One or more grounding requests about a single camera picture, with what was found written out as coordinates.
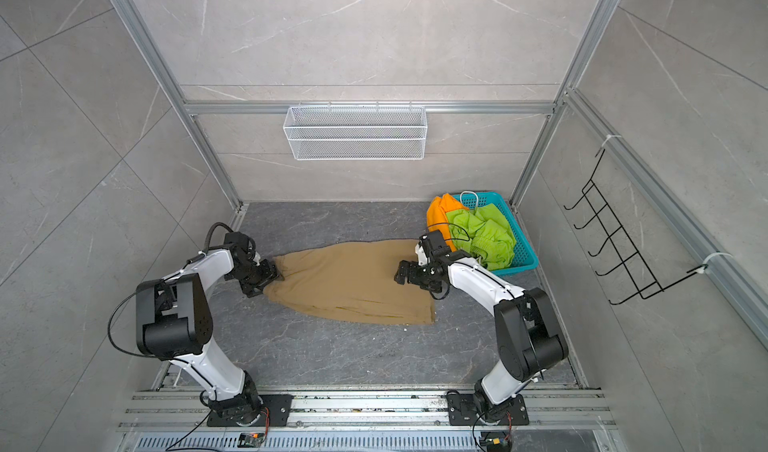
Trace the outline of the khaki tan shorts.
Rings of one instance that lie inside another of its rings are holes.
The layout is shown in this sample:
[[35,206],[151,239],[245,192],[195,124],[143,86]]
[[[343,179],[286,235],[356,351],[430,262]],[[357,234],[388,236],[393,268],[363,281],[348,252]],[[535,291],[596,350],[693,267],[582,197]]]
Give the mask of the khaki tan shorts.
[[345,242],[278,256],[283,278],[266,297],[323,319],[380,325],[430,325],[431,295],[394,281],[399,263],[416,258],[414,239]]

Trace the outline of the teal plastic basket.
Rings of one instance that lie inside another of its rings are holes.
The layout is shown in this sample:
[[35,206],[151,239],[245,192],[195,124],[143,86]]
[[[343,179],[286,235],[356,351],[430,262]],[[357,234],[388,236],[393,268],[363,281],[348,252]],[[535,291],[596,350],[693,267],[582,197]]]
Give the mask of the teal plastic basket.
[[507,200],[497,192],[483,191],[463,191],[453,194],[453,197],[459,200],[465,207],[474,210],[477,207],[489,204],[495,205],[501,214],[504,215],[512,233],[516,239],[514,247],[514,257],[510,265],[504,269],[494,271],[497,276],[511,276],[522,272],[534,270],[539,266],[539,260],[533,247],[529,244],[525,233],[517,222]]

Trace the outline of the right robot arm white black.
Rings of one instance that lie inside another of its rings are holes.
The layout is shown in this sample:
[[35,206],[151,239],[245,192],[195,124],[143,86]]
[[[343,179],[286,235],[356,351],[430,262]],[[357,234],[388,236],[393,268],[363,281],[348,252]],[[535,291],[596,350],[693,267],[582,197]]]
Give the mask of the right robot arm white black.
[[487,423],[518,411],[522,390],[568,358],[568,343],[547,293],[515,286],[463,253],[424,263],[403,260],[394,280],[416,285],[432,296],[457,289],[493,316],[498,362],[473,393],[477,414]]

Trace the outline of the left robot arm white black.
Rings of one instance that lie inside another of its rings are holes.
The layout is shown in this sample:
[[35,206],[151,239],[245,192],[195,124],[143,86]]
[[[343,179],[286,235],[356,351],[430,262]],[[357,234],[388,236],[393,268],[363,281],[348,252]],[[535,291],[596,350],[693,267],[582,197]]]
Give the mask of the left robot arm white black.
[[213,416],[251,425],[265,414],[265,405],[250,374],[214,338],[208,290],[221,280],[235,280],[254,297],[282,278],[276,264],[249,244],[201,251],[178,271],[137,286],[137,349],[185,371],[203,388],[202,403]]

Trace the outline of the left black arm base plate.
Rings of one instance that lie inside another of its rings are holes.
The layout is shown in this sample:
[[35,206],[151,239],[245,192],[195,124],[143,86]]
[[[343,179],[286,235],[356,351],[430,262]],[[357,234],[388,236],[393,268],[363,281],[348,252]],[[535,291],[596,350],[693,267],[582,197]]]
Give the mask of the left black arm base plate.
[[206,425],[208,427],[284,427],[294,396],[290,394],[267,394],[260,396],[256,405],[245,398],[232,398],[224,401],[214,401],[211,415]]

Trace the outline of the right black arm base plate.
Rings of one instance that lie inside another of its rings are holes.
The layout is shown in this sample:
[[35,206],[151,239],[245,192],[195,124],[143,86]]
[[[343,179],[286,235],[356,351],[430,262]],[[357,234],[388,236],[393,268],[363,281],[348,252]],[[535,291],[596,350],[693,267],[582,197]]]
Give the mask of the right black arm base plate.
[[526,426],[530,423],[527,406],[521,395],[514,396],[500,404],[492,404],[480,391],[472,394],[450,390],[445,394],[449,423],[452,426],[468,426],[480,422]]

